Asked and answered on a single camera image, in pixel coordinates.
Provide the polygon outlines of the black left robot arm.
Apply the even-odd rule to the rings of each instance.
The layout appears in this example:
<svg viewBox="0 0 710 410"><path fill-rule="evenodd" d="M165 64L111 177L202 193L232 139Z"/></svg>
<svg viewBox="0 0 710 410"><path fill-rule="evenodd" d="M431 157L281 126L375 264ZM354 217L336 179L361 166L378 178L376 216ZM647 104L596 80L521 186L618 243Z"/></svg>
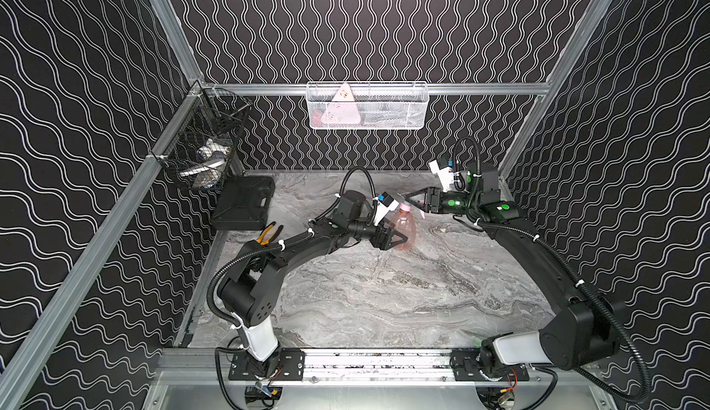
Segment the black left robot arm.
<svg viewBox="0 0 710 410"><path fill-rule="evenodd" d="M305 232L270 244L249 241L207 287L209 310L238 332L241 343L239 348L218 347L216 361L244 353L247 371L257 379L277 374L281 345L271 314L287 275L349 243L366 240L383 251L405 244L406 234L386 220L398 206L398 195L377 193L370 173L356 166L344 176L333 203L308 222Z"/></svg>

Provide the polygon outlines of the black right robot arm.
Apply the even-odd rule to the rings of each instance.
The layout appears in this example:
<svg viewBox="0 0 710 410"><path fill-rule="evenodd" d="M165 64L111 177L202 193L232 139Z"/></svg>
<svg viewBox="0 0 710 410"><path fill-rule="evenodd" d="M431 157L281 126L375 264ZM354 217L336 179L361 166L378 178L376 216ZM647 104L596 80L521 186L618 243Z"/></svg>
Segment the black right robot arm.
<svg viewBox="0 0 710 410"><path fill-rule="evenodd" d="M504 199L496 166L482 160L471 136L459 139L452 151L430 163L438 186L406 193L403 199L424 214L449 214L506 249L535 282L554 318L537 331L509 333L482 341L477 364L487 378L501 376L517 365L529 365L549 375L573 370L601 390L631 404L651 394L647 363L624 328L626 308L600 293L572 267L569 260L545 241L525 212ZM627 348L638 371L640 389L620 391L586 370L586 365Z"/></svg>

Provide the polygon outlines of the pink transparent spray bottle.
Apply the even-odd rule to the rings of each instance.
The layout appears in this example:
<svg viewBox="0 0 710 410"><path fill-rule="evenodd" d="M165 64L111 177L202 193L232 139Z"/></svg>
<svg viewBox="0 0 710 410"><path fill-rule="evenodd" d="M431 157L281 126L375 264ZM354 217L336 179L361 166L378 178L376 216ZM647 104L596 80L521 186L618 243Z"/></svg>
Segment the pink transparent spray bottle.
<svg viewBox="0 0 710 410"><path fill-rule="evenodd" d="M404 251L412 249L417 237L417 223L412 211L402 212L398 209L391 220L391 224L395 230L406 234L409 238L409 248Z"/></svg>

